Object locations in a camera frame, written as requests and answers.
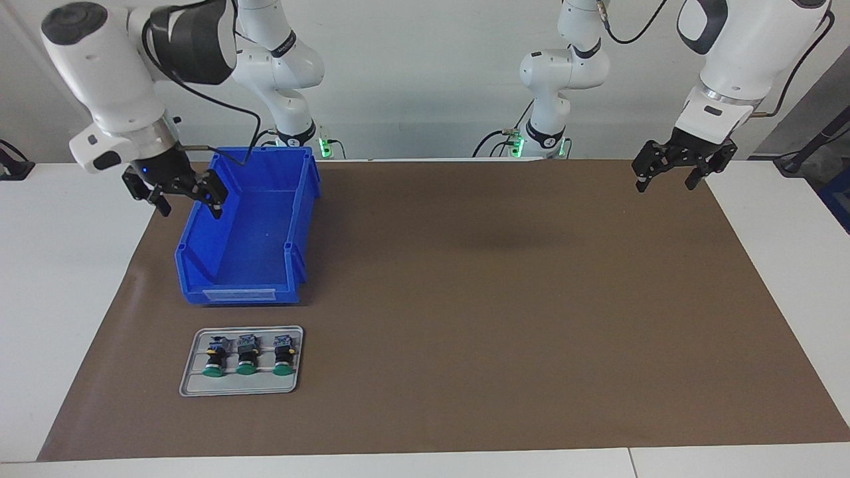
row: white table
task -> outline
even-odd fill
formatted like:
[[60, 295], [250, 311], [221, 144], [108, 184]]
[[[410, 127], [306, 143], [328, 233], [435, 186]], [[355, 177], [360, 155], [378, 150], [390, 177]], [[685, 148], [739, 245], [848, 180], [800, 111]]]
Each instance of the white table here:
[[[119, 172], [38, 165], [0, 184], [0, 461], [30, 462], [152, 214]], [[842, 416], [850, 421], [850, 236], [801, 179], [766, 162], [733, 162], [709, 185]], [[27, 355], [27, 338], [62, 362]], [[28, 357], [25, 363], [21, 357]], [[295, 476], [587, 478], [850, 476], [850, 444], [255, 458], [152, 458], [0, 464], [0, 476], [202, 476], [287, 470]]]

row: blue plastic container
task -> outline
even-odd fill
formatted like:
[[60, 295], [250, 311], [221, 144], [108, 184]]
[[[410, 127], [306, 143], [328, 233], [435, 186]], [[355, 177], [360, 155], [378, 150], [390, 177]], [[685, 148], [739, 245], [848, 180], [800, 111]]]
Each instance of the blue plastic container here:
[[[246, 148], [221, 148], [241, 160]], [[319, 172], [309, 148], [255, 148], [245, 166], [216, 154], [229, 195], [215, 219], [195, 203], [174, 253], [191, 304], [294, 304]]]

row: metal tray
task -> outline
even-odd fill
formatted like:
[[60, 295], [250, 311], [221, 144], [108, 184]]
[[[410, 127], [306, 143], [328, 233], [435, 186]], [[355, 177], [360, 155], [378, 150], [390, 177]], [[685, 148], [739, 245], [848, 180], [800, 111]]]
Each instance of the metal tray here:
[[[223, 377], [207, 377], [202, 374], [207, 364], [207, 346], [215, 336], [225, 336], [236, 340], [240, 335], [253, 333], [260, 343], [257, 371], [253, 375], [236, 373], [238, 356], [235, 350], [228, 354], [224, 364]], [[272, 344], [275, 336], [288, 334], [292, 336], [296, 354], [295, 373], [286, 377], [274, 375], [271, 371], [275, 366], [275, 349]], [[183, 380], [180, 382], [182, 396], [216, 396], [216, 395], [257, 395], [268, 393], [289, 393], [295, 390], [300, 372], [301, 354], [303, 353], [304, 330], [299, 326], [285, 327], [228, 327], [203, 328], [195, 334]]]

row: small electronic component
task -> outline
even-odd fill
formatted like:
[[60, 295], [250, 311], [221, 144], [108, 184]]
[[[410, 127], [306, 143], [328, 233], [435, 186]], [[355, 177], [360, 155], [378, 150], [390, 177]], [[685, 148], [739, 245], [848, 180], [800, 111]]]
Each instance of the small electronic component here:
[[232, 341], [226, 337], [213, 337], [207, 347], [207, 365], [204, 367], [203, 374], [207, 377], [221, 377], [224, 375], [224, 361], [227, 360], [227, 355], [230, 353]]
[[295, 345], [289, 335], [278, 335], [275, 337], [275, 368], [274, 375], [285, 377], [295, 373]]
[[257, 336], [253, 333], [240, 335], [236, 342], [236, 353], [239, 354], [236, 373], [253, 375], [257, 371], [257, 357], [260, 355], [260, 342]]

